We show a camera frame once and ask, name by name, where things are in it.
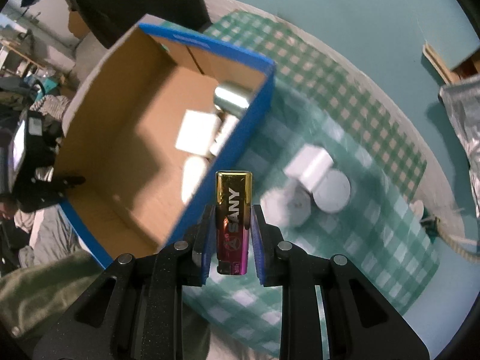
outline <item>white foam block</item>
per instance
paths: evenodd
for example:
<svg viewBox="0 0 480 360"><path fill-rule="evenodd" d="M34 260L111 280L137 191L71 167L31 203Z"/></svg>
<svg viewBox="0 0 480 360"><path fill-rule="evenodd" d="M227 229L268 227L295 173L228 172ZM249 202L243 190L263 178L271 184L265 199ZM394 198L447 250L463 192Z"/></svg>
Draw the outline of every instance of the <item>white foam block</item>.
<svg viewBox="0 0 480 360"><path fill-rule="evenodd" d="M203 177L208 170L208 161L205 158L192 155L183 165L183 179L181 183L181 201L187 204L194 195Z"/></svg>
<svg viewBox="0 0 480 360"><path fill-rule="evenodd" d="M220 123L220 118L215 114L188 109L183 117L175 147L200 156L208 155Z"/></svg>
<svg viewBox="0 0 480 360"><path fill-rule="evenodd" d="M222 147L225 145L225 142L237 126L238 122L239 119L236 116L228 114L225 117L222 128L220 128L220 132L217 134L215 142L213 142L212 146L210 147L210 153L212 153L215 157L217 157L222 150Z"/></svg>
<svg viewBox="0 0 480 360"><path fill-rule="evenodd" d="M306 144L283 171L287 177L298 180L311 193L332 166L333 159L327 150Z"/></svg>

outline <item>metal can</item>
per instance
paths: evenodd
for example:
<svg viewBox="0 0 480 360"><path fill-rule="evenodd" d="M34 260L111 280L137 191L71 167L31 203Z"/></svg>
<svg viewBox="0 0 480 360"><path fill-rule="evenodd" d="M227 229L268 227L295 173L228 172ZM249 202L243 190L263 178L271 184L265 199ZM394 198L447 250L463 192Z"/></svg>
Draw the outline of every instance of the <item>metal can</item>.
<svg viewBox="0 0 480 360"><path fill-rule="evenodd" d="M227 114L241 119L250 105L253 92L234 82L223 82L215 88L213 103Z"/></svg>
<svg viewBox="0 0 480 360"><path fill-rule="evenodd" d="M251 172L217 172L217 272L222 275L247 273L251 183Z"/></svg>

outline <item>aluminum foil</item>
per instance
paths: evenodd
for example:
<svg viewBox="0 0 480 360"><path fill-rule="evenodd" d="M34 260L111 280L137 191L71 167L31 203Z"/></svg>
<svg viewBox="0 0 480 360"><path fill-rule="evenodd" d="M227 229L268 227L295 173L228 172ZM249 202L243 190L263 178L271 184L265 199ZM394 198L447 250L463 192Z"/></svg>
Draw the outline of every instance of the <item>aluminum foil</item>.
<svg viewBox="0 0 480 360"><path fill-rule="evenodd" d="M442 86L438 96L469 159L472 195L480 219L480 74Z"/></svg>

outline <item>gold flash drive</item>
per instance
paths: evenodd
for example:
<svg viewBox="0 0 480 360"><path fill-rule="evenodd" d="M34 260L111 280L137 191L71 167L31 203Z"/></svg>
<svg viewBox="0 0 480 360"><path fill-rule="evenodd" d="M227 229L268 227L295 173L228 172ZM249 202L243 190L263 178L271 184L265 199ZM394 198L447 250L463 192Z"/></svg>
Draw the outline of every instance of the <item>gold flash drive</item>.
<svg viewBox="0 0 480 360"><path fill-rule="evenodd" d="M251 172L217 172L217 271L223 275L247 273L251 183Z"/></svg>

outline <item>gray blanket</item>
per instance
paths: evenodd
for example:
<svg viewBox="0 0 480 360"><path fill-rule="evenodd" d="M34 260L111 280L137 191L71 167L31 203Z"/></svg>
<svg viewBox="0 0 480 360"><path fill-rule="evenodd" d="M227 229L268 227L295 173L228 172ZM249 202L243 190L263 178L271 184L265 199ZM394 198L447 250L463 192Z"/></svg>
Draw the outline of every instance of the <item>gray blanket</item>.
<svg viewBox="0 0 480 360"><path fill-rule="evenodd" d="M48 264L81 250L78 237L59 205L44 210L34 248L27 245L19 250L22 268Z"/></svg>

